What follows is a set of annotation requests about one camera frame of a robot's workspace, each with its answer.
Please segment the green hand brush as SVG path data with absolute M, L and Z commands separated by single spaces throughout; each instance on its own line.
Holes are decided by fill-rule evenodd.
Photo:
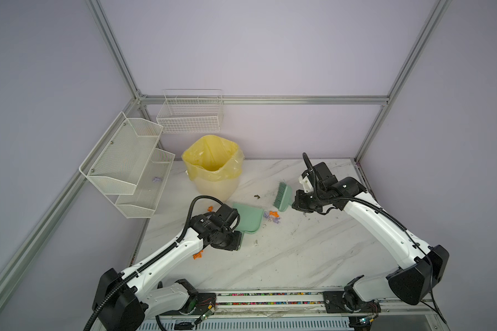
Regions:
M 291 204 L 293 191 L 290 185 L 285 182 L 280 182 L 273 206 L 280 212 L 284 212 Z

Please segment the green plastic dustpan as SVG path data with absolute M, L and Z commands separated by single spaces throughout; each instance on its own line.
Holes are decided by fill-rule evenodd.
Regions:
M 236 230 L 245 234 L 257 233 L 260 229 L 265 211 L 262 208 L 239 203 L 234 203 L 233 208 L 235 208 L 240 215 L 239 224 L 237 225 Z

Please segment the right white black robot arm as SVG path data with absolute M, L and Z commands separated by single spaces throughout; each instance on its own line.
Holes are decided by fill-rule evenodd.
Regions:
M 294 210 L 327 215 L 333 210 L 345 212 L 364 226 L 387 250 L 397 264 L 388 273 L 352 279 L 342 295 L 343 308 L 351 313 L 377 299 L 394 299 L 416 306 L 441 281 L 450 254 L 441 245 L 432 246 L 418 238 L 399 220 L 381 207 L 374 197 L 353 177 L 337 179 L 327 164 L 312 164 L 302 156 L 306 170 L 292 203 Z

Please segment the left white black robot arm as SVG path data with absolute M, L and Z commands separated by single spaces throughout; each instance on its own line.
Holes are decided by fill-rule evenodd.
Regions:
M 190 306 L 198 292 L 187 280 L 164 288 L 159 283 L 204 248 L 236 251 L 242 239 L 236 229 L 241 221 L 236 208 L 220 203 L 214 212 L 193 214 L 202 198 L 193 199 L 182 231 L 168 244 L 121 272 L 111 268 L 99 278 L 85 330 L 91 330 L 96 321 L 106 330 L 137 330 L 149 317 Z

